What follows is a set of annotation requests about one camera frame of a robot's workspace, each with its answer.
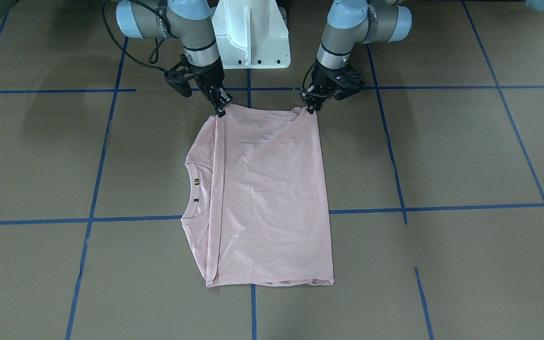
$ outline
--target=white metal stand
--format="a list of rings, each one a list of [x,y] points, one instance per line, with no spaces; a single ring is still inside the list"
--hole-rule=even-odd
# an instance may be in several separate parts
[[[285,68],[289,31],[274,0],[220,0],[213,28],[224,68]]]

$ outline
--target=folded t-shirt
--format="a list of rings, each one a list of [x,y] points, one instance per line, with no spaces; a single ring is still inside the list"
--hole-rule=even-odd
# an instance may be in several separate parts
[[[181,218],[208,288],[332,285],[329,209],[316,114],[230,105],[186,157]]]

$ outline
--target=light blue joint cap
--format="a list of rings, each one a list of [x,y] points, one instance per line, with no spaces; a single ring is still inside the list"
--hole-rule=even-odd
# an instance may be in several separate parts
[[[190,20],[203,20],[211,16],[207,0],[167,0],[173,13]]]
[[[528,8],[538,12],[544,12],[544,0],[526,0],[524,3]]]
[[[124,0],[117,5],[117,24],[126,37],[144,39],[138,29],[138,24],[136,24],[134,11],[131,9],[131,2]]]
[[[396,7],[398,7],[398,21],[396,22],[396,28],[393,29],[391,38],[387,41],[388,43],[404,39],[410,32],[410,27],[413,24],[413,17],[410,14],[410,10],[402,6]]]
[[[345,30],[360,25],[366,19],[366,0],[335,0],[326,17],[329,25]]]

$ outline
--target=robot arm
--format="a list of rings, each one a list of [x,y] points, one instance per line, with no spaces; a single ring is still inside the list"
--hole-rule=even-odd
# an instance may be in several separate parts
[[[331,97],[341,101],[362,90],[365,83],[360,72],[348,60],[355,43],[400,41],[408,35],[411,21],[408,8],[383,0],[333,2],[312,66],[311,84],[300,91],[308,111],[319,111]]]
[[[192,95],[188,82],[194,79],[218,116],[224,116],[232,97],[222,84],[224,69],[206,0],[123,0],[117,6],[117,24],[127,37],[179,39],[185,53],[164,73],[165,79],[184,97]]]

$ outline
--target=cardboard floor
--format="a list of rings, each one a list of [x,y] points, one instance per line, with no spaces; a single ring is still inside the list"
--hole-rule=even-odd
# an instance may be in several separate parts
[[[367,87],[319,113],[335,285],[206,289],[179,216],[213,109],[100,4],[0,21],[0,340],[544,339],[544,13],[405,2],[410,35],[354,47]],[[329,7],[290,2],[291,67],[227,71],[235,103],[303,106]]]

